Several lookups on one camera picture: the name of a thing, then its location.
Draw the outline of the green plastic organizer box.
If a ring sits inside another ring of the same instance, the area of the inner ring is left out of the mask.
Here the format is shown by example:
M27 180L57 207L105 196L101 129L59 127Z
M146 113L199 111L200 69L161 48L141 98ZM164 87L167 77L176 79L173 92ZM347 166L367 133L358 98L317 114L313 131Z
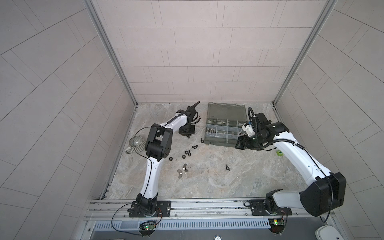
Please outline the green plastic organizer box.
M246 106L210 102L204 142L234 148L242 132L243 124L248 120Z

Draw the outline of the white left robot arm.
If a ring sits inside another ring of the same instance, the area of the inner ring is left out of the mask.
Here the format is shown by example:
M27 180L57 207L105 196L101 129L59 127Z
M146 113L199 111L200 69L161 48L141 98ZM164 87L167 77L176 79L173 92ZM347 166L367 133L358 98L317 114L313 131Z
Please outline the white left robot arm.
M161 169L165 159L169 156L172 148L173 135L178 132L181 136L190 138L195 134L195 125L200 121L196 102L186 110L178 110L175 115L165 123L153 124L145 144L147 159L147 170L143 188L137 195L128 212L130 217L152 217L157 212L158 185Z

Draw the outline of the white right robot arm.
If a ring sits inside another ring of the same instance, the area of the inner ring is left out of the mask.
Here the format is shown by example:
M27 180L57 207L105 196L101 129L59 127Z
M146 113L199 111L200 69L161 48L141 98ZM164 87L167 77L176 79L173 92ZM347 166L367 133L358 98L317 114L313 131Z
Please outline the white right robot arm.
M264 206L268 214L277 215L283 208L297 208L319 217L344 204L347 180L341 173L333 173L317 161L283 123L273 123L265 114L255 114L252 108L248 108L248 115L250 120L242 126L236 149L266 151L274 146L288 158L308 186L302 192L267 193Z

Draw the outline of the silver wing nut pair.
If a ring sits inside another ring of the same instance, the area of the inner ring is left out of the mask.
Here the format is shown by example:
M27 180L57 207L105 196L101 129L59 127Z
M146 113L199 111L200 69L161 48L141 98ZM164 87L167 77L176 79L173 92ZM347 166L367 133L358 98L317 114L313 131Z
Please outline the silver wing nut pair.
M187 169L187 164L184 164L181 170L177 170L179 176L178 178L181 179L183 177L183 174L187 173L189 170Z

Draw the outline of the right circuit board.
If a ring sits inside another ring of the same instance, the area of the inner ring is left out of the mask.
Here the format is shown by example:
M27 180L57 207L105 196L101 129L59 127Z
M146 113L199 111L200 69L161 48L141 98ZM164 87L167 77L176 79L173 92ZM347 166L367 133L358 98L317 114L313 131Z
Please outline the right circuit board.
M268 219L268 221L271 226L269 229L270 232L274 234L281 234L285 230L286 223L283 219Z

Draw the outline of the circuit board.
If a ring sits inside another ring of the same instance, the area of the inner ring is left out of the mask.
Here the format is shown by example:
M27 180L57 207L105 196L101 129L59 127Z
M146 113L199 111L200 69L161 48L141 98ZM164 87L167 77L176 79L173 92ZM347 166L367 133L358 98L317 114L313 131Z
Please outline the circuit board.
M270 232L274 234L281 234L285 230L286 223L283 219L268 219L268 221L271 226L269 229Z
M140 223L139 225L139 231L154 231L155 228L157 227L157 222L156 221L146 221L143 223Z

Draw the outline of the left circuit board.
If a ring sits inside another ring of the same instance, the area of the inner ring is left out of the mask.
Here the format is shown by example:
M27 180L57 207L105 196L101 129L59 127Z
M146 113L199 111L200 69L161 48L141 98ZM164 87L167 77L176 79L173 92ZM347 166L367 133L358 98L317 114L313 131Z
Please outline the left circuit board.
M155 228L157 227L157 222L156 221L146 221L143 223L140 223L139 225L139 231L154 231Z

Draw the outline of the white round device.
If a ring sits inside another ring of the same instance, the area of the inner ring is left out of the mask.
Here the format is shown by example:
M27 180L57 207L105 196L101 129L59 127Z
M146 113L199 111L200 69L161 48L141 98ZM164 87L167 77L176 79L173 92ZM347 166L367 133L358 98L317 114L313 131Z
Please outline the white round device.
M321 226L315 231L317 240L344 240L342 235L333 226Z

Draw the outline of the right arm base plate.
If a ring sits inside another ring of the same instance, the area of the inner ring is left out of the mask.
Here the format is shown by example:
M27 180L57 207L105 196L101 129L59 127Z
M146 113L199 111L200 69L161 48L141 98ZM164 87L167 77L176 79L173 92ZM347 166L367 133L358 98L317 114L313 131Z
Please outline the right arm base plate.
M252 216L290 216L290 208L281 208L272 199L247 200L243 203L244 207L250 208Z

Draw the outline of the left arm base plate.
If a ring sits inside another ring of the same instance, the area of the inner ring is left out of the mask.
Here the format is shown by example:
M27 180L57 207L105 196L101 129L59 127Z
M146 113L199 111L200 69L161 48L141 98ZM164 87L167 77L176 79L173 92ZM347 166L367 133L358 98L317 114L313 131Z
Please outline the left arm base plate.
M127 212L130 218L150 218L162 215L169 217L171 210L171 201L134 201Z

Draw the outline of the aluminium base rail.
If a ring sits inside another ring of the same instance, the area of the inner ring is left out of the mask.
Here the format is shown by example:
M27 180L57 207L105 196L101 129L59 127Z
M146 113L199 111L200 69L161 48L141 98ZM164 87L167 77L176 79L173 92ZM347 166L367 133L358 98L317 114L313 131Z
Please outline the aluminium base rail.
M218 198L218 199L170 199L169 217L130 218L127 212L134 200L95 200L91 201L85 213L85 220L184 220L184 219L235 219L235 218L275 218L278 216L252 216L250 208L244 207L247 200L264 200L265 198ZM295 217L312 217L306 210L287 207Z

